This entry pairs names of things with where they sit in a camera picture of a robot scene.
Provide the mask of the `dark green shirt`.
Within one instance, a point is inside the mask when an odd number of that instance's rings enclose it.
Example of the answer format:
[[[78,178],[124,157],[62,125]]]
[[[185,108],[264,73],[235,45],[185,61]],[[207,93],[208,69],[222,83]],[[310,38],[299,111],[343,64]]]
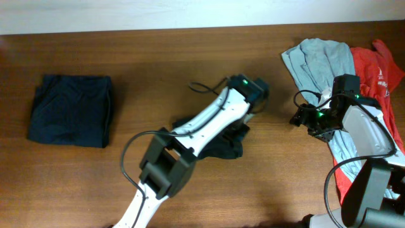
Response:
[[[242,141],[249,130],[250,128],[246,124],[242,124],[238,129],[225,129],[207,143],[198,154],[197,159],[203,160],[207,157],[213,157],[224,160],[234,160],[242,157]]]

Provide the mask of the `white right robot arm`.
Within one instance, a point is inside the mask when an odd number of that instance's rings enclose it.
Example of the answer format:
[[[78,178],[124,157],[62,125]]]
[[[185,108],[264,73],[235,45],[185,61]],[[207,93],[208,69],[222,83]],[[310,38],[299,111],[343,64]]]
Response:
[[[341,208],[310,216],[308,227],[404,227],[404,158],[379,119],[381,114],[368,101],[333,101],[328,108],[302,104],[290,119],[324,142],[338,130],[351,136],[358,155],[334,166],[328,178],[343,165],[363,162]]]

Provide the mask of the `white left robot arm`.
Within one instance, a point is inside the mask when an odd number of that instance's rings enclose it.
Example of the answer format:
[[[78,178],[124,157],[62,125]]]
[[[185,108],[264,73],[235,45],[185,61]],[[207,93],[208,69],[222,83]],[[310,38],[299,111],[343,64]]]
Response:
[[[195,117],[176,122],[171,131],[150,131],[153,138],[139,165],[139,181],[128,178],[137,192],[117,227],[146,227],[159,206],[188,183],[199,160],[242,156],[247,123],[268,100],[269,85],[242,74],[223,82],[222,92]]]

